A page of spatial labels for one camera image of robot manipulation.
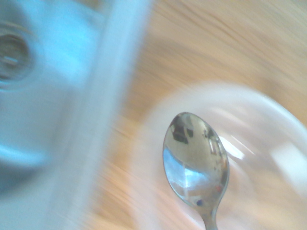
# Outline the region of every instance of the metal spoon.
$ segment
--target metal spoon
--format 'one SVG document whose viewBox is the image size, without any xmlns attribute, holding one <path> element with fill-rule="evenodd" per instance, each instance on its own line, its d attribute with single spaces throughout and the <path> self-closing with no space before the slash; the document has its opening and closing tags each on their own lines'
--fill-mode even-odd
<svg viewBox="0 0 307 230">
<path fill-rule="evenodd" d="M 216 132 L 194 114 L 178 114 L 165 135 L 163 162 L 174 192 L 198 211 L 206 230 L 217 230 L 215 215 L 228 185 L 229 163 Z"/>
</svg>

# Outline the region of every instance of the blurry object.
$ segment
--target blurry object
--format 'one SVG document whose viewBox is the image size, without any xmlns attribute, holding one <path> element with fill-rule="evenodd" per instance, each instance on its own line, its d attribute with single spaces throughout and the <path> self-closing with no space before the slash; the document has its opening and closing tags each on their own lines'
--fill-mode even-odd
<svg viewBox="0 0 307 230">
<path fill-rule="evenodd" d="M 173 136 L 172 126 L 189 133 L 188 145 Z M 217 230 L 215 216 L 228 185 L 229 163 L 216 132 L 194 114 L 178 114 L 165 135 L 163 164 L 176 195 L 200 214 L 207 230 Z"/>
<path fill-rule="evenodd" d="M 182 143 L 188 144 L 188 138 L 185 134 L 184 124 L 179 116 L 176 116 L 171 123 L 172 135 L 174 140 L 180 141 Z"/>
<path fill-rule="evenodd" d="M 101 6 L 105 0 L 77 0 L 78 2 L 81 2 L 93 9 L 98 9 L 99 6 Z"/>
<path fill-rule="evenodd" d="M 0 230 L 82 228 L 148 6 L 0 0 Z"/>
<path fill-rule="evenodd" d="M 130 202 L 138 229 L 204 229 L 199 214 L 169 188 L 159 154 L 169 121 L 181 111 L 206 120 L 228 155 L 230 177 L 217 213 L 219 230 L 306 228 L 306 128 L 258 91 L 206 83 L 165 98 L 134 139 Z"/>
</svg>

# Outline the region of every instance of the glass bowl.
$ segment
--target glass bowl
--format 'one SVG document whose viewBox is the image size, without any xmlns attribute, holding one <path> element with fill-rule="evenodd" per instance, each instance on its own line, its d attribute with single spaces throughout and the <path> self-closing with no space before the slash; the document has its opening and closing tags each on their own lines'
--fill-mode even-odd
<svg viewBox="0 0 307 230">
<path fill-rule="evenodd" d="M 137 229 L 203 230 L 164 175 L 165 132 L 180 112 L 219 135 L 230 179 L 217 211 L 219 230 L 304 230 L 307 226 L 307 130 L 269 97 L 235 84 L 180 90 L 157 105 L 135 138 L 130 161 L 131 213 Z"/>
</svg>

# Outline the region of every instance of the wooden table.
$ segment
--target wooden table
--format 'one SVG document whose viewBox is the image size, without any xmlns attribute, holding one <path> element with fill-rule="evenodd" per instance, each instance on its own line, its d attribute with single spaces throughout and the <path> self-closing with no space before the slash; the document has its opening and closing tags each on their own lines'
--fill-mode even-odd
<svg viewBox="0 0 307 230">
<path fill-rule="evenodd" d="M 86 228 L 136 229 L 127 193 L 132 139 L 150 110 L 177 89 L 208 80 L 241 83 L 307 125 L 306 12 L 304 1 L 157 1 Z"/>
</svg>

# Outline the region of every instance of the spoon bowl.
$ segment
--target spoon bowl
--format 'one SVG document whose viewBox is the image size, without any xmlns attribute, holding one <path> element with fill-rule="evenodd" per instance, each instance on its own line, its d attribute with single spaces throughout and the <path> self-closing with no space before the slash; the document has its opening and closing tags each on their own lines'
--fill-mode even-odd
<svg viewBox="0 0 307 230">
<path fill-rule="evenodd" d="M 216 132 L 194 114 L 178 114 L 165 135 L 163 163 L 177 196 L 197 210 L 206 230 L 217 230 L 215 215 L 228 185 L 229 162 Z"/>
</svg>

